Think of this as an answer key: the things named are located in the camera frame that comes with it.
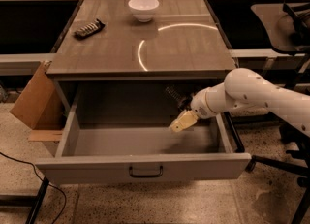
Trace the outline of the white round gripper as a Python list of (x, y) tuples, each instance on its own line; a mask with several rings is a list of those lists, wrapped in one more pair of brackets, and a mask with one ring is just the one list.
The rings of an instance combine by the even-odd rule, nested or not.
[(193, 96), (191, 111), (184, 110), (169, 126), (173, 132), (180, 132), (193, 126), (199, 118), (208, 119), (213, 116), (213, 111), (207, 104), (206, 93), (207, 90), (204, 89)]

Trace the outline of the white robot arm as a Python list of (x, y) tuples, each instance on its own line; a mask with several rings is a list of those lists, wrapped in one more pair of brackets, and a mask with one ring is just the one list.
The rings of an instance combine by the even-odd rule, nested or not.
[(184, 110), (170, 128), (180, 132), (195, 125), (199, 119), (248, 106), (266, 108), (310, 137), (310, 97), (276, 86), (246, 68), (234, 69), (223, 83), (196, 93), (190, 101), (190, 109)]

